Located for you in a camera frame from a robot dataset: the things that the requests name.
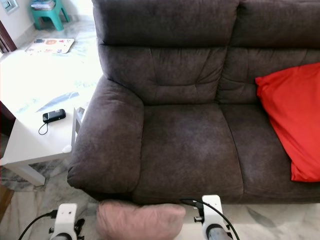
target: sofa armrest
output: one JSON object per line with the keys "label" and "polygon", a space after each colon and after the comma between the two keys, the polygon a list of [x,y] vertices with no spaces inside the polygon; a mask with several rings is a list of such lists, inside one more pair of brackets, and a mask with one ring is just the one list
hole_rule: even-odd
{"label": "sofa armrest", "polygon": [[72,150],[68,183],[100,193],[131,192],[140,176],[143,123],[141,99],[103,76]]}

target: teal stool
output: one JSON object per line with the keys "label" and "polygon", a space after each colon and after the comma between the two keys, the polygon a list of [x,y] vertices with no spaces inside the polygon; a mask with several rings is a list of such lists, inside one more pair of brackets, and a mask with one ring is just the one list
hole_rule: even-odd
{"label": "teal stool", "polygon": [[31,8],[31,12],[32,12],[32,15],[34,18],[36,29],[38,29],[38,30],[41,29],[39,18],[50,18],[51,21],[53,22],[55,28],[58,31],[62,31],[64,29],[64,26],[62,25],[61,19],[59,17],[60,11],[62,11],[66,21],[70,22],[70,19],[67,15],[67,11],[66,11],[64,5],[62,4],[61,0],[54,0],[54,1],[55,1],[55,6],[50,11],[41,11],[41,10],[37,11],[37,10],[34,10],[33,8]]}

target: black wire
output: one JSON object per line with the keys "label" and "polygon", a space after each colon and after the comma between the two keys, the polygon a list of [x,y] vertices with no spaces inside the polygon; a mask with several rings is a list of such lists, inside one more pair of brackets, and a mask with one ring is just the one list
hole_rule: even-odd
{"label": "black wire", "polygon": [[43,218],[43,217],[50,217],[51,216],[51,212],[48,212],[46,214],[43,214],[41,216],[38,216],[35,220],[33,220],[23,231],[23,233],[21,234],[21,236],[19,237],[18,240],[21,240],[23,238],[23,236],[26,234],[26,232],[28,231],[28,229],[31,227],[32,224],[34,224],[37,220]]}
{"label": "black wire", "polygon": [[238,236],[238,234],[237,234],[234,226],[231,224],[231,222],[228,220],[228,218],[227,218],[225,215],[223,215],[219,210],[217,210],[216,208],[214,208],[213,206],[211,206],[210,204],[208,204],[208,203],[206,203],[206,202],[204,202],[204,201],[196,200],[196,199],[194,199],[194,198],[182,198],[182,199],[180,199],[180,201],[181,201],[183,204],[186,204],[186,205],[190,205],[190,204],[186,203],[185,201],[195,201],[195,202],[201,203],[201,204],[206,205],[207,207],[211,208],[211,209],[214,210],[217,214],[219,214],[219,215],[230,225],[230,228],[232,229],[232,231],[233,231],[236,239],[237,239],[237,240],[240,240],[240,238],[239,238],[239,236]]}
{"label": "black wire", "polygon": [[[44,125],[46,125],[46,131],[45,131],[45,133],[40,133],[40,130],[42,129],[42,127],[43,127]],[[48,123],[45,122],[45,123],[39,128],[38,133],[39,133],[40,135],[45,135],[47,132],[48,132]]]}

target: sofa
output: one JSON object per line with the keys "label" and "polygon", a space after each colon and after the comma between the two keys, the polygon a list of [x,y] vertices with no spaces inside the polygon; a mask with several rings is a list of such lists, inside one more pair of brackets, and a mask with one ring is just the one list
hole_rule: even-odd
{"label": "sofa", "polygon": [[320,62],[319,13],[319,0],[93,0],[103,76],[68,183],[137,204],[320,202],[320,182],[291,181],[255,84]]}

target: white side table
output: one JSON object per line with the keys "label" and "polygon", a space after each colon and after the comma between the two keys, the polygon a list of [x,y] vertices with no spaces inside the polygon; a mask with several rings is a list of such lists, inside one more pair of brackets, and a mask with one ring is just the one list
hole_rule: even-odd
{"label": "white side table", "polygon": [[65,109],[66,117],[48,124],[45,135],[38,133],[43,123],[42,113],[15,120],[0,166],[26,179],[35,186],[45,184],[46,178],[29,164],[64,159],[71,154],[81,120],[75,109]]}

